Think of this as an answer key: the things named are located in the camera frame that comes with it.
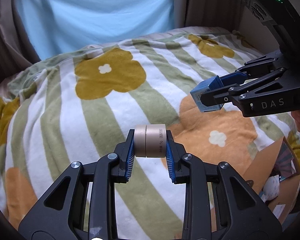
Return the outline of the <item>floral striped fleece blanket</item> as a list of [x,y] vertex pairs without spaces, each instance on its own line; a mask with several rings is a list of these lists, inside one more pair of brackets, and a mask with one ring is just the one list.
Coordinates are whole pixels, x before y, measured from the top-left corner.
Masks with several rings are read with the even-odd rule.
[[[0,239],[300,239],[243,178],[281,137],[300,161],[291,112],[245,117],[229,102],[202,113],[190,94],[262,56],[238,33],[188,27],[21,72],[0,97]],[[114,183],[115,147],[150,124],[184,146],[185,184],[166,156],[135,156]]]

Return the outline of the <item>white patterned socks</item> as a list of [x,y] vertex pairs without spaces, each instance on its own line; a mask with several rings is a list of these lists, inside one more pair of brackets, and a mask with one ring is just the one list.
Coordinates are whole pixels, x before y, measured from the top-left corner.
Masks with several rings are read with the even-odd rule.
[[280,176],[275,175],[267,179],[259,196],[263,202],[272,201],[279,196],[280,193]]

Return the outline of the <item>brown curtain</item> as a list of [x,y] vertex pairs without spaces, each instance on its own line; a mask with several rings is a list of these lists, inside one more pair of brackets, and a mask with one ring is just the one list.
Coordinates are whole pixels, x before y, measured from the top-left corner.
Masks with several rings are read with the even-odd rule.
[[174,0],[174,27],[239,28],[242,0]]

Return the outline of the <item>open cardboard box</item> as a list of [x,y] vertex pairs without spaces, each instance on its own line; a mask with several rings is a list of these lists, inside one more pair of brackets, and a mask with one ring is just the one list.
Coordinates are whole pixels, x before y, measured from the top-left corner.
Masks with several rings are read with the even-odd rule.
[[243,178],[283,223],[300,189],[300,161],[287,138],[258,152]]

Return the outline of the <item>light blue curtain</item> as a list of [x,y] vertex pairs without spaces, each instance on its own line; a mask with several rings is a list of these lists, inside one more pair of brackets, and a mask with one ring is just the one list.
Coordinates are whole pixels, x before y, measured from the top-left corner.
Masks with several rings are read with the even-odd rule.
[[90,44],[174,28],[174,0],[15,0],[30,43],[44,60]]

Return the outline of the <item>small blue box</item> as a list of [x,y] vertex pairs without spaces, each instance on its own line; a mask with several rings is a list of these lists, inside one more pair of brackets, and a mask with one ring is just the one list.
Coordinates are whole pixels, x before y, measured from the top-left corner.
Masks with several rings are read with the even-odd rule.
[[205,113],[221,110],[223,104],[215,102],[212,92],[222,87],[223,84],[219,76],[214,76],[200,82],[190,91],[200,112]]

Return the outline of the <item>beige round cosmetic jar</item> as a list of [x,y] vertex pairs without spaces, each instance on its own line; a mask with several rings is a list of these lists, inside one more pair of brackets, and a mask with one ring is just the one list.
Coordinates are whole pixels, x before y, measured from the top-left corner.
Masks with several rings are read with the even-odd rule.
[[134,152],[140,158],[164,158],[167,133],[164,124],[137,125],[134,129]]

